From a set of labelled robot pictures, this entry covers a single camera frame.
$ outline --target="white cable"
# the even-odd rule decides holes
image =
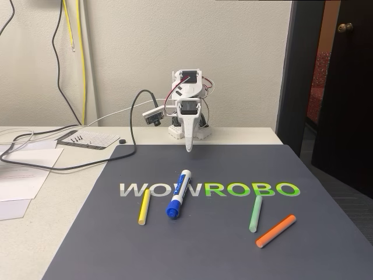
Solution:
[[[17,150],[17,151],[18,151],[18,150],[21,150],[21,148],[23,148],[24,146],[26,146],[26,144],[28,143],[28,141],[31,140],[32,136],[34,136],[34,131],[33,131],[32,129],[30,129],[30,128],[27,128],[27,127],[8,128],[8,129],[5,129],[5,130],[0,131],[0,134],[3,133],[3,132],[5,132],[5,131],[16,130],[16,129],[17,129],[17,131],[24,131],[24,132],[25,132],[25,131],[28,131],[28,132],[31,132],[31,135],[29,136],[29,138],[28,138],[26,141],[21,142],[22,145],[20,145],[18,148],[12,150],[12,151],[9,152],[9,153],[13,153],[13,152],[15,152],[16,150]]]
[[[146,104],[146,103],[152,102],[152,101],[153,101],[153,99],[152,99],[152,100],[149,100],[149,101],[146,101],[146,102],[143,102],[143,103],[140,103],[140,104],[137,104],[137,105],[134,106],[134,108],[135,108],[135,107],[138,107],[138,106],[141,106],[141,105],[144,105],[144,104]],[[131,109],[131,107],[130,107],[130,108],[123,109],[123,110],[120,110],[120,111],[117,111],[117,112],[114,112],[114,113],[111,113],[111,114],[109,114],[109,115],[105,115],[104,117],[101,117],[101,118],[99,118],[98,120],[96,120],[96,121],[94,121],[94,122],[91,122],[89,125],[86,125],[86,126],[89,127],[89,126],[91,126],[92,124],[98,122],[99,120],[102,120],[103,118],[109,117],[109,116],[114,115],[114,114],[121,113],[121,112],[123,112],[123,111],[127,111],[127,110],[129,110],[129,109]]]
[[[139,107],[139,106],[141,106],[141,105],[144,105],[144,104],[146,104],[146,103],[150,103],[150,102],[153,102],[153,99],[151,99],[151,100],[149,100],[149,101],[146,101],[146,102],[143,102],[143,103],[140,103],[140,104],[137,104],[137,105],[134,106],[134,108],[135,108],[135,107]],[[54,133],[52,133],[52,134],[49,134],[49,135],[47,135],[47,136],[43,136],[43,137],[40,137],[40,138],[37,138],[37,139],[34,139],[34,140],[30,140],[31,137],[33,136],[34,132],[33,132],[30,128],[25,128],[25,129],[27,129],[27,131],[32,131],[32,135],[28,138],[28,140],[27,140],[26,142],[21,142],[21,141],[0,142],[0,145],[9,145],[9,144],[12,144],[12,143],[15,143],[15,144],[17,143],[17,144],[19,144],[19,142],[21,142],[21,143],[23,144],[22,147],[24,147],[27,143],[39,142],[39,141],[42,141],[43,139],[50,138],[51,136],[53,136],[53,135],[55,135],[55,134],[60,134],[61,132],[64,132],[64,131],[66,131],[66,130],[71,130],[71,129],[80,128],[80,127],[82,127],[82,128],[84,128],[84,127],[89,127],[89,126],[91,126],[92,124],[98,122],[99,120],[102,120],[103,118],[109,117],[109,116],[114,115],[114,114],[121,113],[121,112],[123,112],[123,111],[130,110],[130,109],[131,109],[131,107],[126,108],[126,109],[123,109],[123,110],[120,110],[120,111],[117,111],[117,112],[114,112],[114,113],[111,113],[111,114],[109,114],[109,115],[105,115],[104,117],[101,117],[101,118],[99,118],[98,120],[91,122],[89,125],[77,125],[77,126],[75,126],[75,127],[65,128],[65,129],[63,129],[63,130],[60,130],[60,131],[54,132]],[[5,129],[5,130],[3,130],[3,131],[0,131],[0,134],[3,133],[4,131],[7,131],[7,130],[13,130],[13,129],[14,129],[14,130],[17,129],[18,131],[25,131],[25,130],[19,130],[20,128],[18,127],[18,128]]]

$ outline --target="door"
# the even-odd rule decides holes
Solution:
[[[373,1],[341,1],[312,164],[373,198],[372,86]]]

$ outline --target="table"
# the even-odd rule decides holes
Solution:
[[[0,127],[0,131],[10,127]],[[52,127],[31,127],[46,131]],[[87,131],[120,135],[132,143],[128,127],[89,127]],[[164,127],[136,127],[135,140],[141,144],[179,144]],[[17,133],[1,137],[0,141],[13,139]],[[204,140],[194,144],[279,144],[280,139],[270,128],[213,128]],[[56,167],[78,165],[83,162],[110,157],[116,147],[112,144],[104,150],[65,148]],[[91,191],[105,164],[80,170],[52,171],[36,199],[22,219],[0,221],[0,279],[39,280],[43,277],[55,252],[67,234],[76,215]]]

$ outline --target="door frame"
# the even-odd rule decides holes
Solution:
[[[291,4],[276,134],[301,153],[325,1]]]

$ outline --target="orange chalk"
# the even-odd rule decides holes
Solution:
[[[272,227],[270,230],[268,230],[265,234],[263,234],[261,237],[259,237],[255,243],[259,248],[263,248],[267,243],[269,243],[272,239],[274,239],[277,235],[279,235],[281,232],[286,230],[289,226],[291,226],[297,218],[290,214],[285,219],[283,219],[281,222],[279,222],[277,225]]]

